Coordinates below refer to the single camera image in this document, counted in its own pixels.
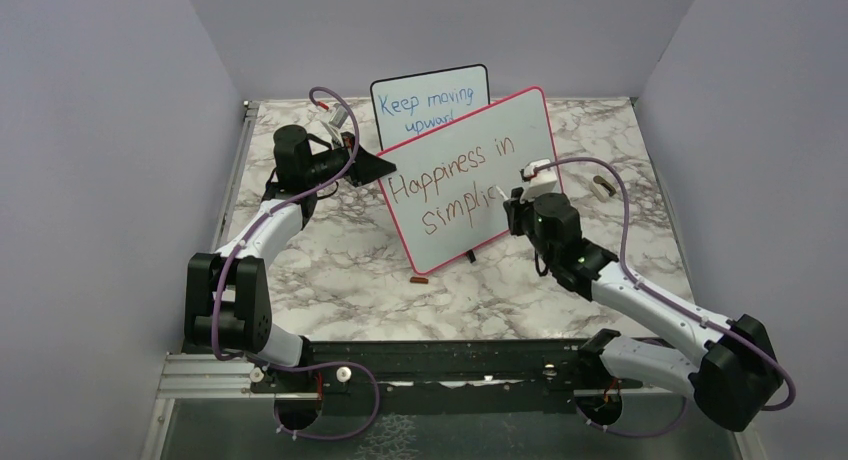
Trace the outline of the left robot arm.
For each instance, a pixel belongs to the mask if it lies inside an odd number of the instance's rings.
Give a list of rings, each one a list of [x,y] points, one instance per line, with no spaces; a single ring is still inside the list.
[[[240,353],[276,366],[285,387],[298,391],[313,381],[308,341],[272,320],[267,270],[312,218],[320,191],[344,179],[354,187],[396,171],[369,153],[350,132],[324,143],[299,125],[274,132],[275,168],[251,223],[213,253],[197,253],[187,266],[184,336],[221,358]]]

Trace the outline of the small white eraser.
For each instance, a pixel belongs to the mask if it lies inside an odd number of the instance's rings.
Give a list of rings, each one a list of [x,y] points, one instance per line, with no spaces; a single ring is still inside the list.
[[[607,202],[617,194],[616,188],[600,175],[595,175],[590,181],[590,189],[601,202]]]

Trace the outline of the black framed whiteboard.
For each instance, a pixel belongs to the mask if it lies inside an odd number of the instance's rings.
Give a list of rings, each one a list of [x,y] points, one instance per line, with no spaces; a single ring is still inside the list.
[[[488,69],[471,64],[372,82],[380,148],[450,123],[490,103]]]

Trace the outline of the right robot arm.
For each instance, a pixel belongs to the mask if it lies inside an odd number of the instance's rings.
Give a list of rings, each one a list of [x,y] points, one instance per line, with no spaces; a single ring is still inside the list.
[[[613,252],[584,238],[580,216],[566,195],[524,201],[513,190],[503,207],[508,231],[534,248],[540,276],[610,307],[667,342],[647,345],[603,330],[580,350],[579,378],[600,387],[612,378],[652,384],[683,396],[718,426],[745,430],[786,384],[762,322],[696,307],[630,271]]]

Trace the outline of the black mounting rail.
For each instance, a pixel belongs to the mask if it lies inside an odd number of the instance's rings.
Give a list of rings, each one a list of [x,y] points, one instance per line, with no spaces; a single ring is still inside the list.
[[[571,413],[602,398],[609,376],[582,357],[580,339],[315,341],[316,372],[286,373],[217,360],[186,347],[166,361],[160,390],[195,398],[271,399],[329,416]]]

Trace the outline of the white whiteboard marker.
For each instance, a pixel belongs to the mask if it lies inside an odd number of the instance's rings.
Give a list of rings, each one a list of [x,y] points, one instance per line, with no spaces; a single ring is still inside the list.
[[[509,201],[510,197],[499,187],[495,186],[497,193],[502,197],[503,201]]]

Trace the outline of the pink framed whiteboard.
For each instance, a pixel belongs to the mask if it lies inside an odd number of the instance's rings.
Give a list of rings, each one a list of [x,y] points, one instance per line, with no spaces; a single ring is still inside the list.
[[[529,87],[379,153],[378,184],[412,270],[426,276],[507,233],[503,199],[557,156],[546,97]]]

